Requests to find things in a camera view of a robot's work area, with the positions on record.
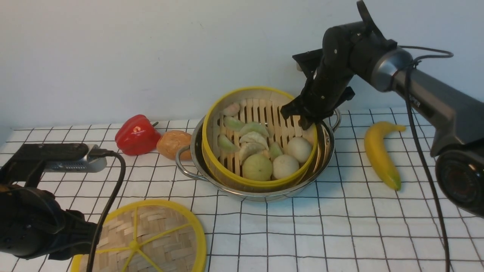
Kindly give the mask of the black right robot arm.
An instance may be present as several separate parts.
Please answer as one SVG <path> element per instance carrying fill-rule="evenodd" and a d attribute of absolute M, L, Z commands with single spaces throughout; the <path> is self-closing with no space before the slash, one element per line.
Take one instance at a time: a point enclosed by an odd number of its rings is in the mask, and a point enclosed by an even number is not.
<path fill-rule="evenodd" d="M 282 117 L 299 116 L 304 130 L 321 123 L 354 97 L 353 76 L 380 92 L 394 91 L 436 130 L 430 155 L 437 157 L 437 183 L 444 195 L 483 217 L 483 103 L 418 70 L 421 58 L 386 39 L 362 0 L 357 8 L 361 21 L 327 29 L 316 51 L 319 64 L 307 66 L 305 54 L 293 56 L 307 80 L 300 95 L 280 108 Z"/>

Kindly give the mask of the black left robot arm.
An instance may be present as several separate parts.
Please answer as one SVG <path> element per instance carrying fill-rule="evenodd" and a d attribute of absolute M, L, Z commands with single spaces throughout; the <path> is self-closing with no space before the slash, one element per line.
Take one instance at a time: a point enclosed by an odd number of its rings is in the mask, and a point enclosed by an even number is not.
<path fill-rule="evenodd" d="M 33 187 L 2 185 L 1 252 L 26 260 L 47 255 L 63 261 L 90 253 L 97 224 L 77 210 L 64 210 L 55 196 Z"/>

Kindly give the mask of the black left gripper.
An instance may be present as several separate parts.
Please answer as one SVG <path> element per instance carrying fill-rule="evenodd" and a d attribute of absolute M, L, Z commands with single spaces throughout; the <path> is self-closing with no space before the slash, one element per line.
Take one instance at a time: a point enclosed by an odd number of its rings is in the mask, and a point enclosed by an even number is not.
<path fill-rule="evenodd" d="M 75 255 L 88 255 L 95 240 L 97 223 L 86 221 L 84 214 L 77 210 L 66 210 L 64 217 L 64 229 L 55 235 L 48 248 L 49 260 L 64 261 Z"/>

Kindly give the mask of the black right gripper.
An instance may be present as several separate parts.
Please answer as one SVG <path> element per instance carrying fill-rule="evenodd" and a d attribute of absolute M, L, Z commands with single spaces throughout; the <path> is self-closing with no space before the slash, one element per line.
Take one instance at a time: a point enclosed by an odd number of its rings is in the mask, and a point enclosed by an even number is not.
<path fill-rule="evenodd" d="M 284 119 L 300 116 L 299 126 L 304 131 L 333 115 L 333 111 L 346 100 L 351 100 L 354 92 L 346 92 L 354 73 L 346 67 L 334 67 L 327 64 L 327 57 L 322 57 L 319 67 L 307 80 L 300 99 L 294 99 L 280 108 Z"/>

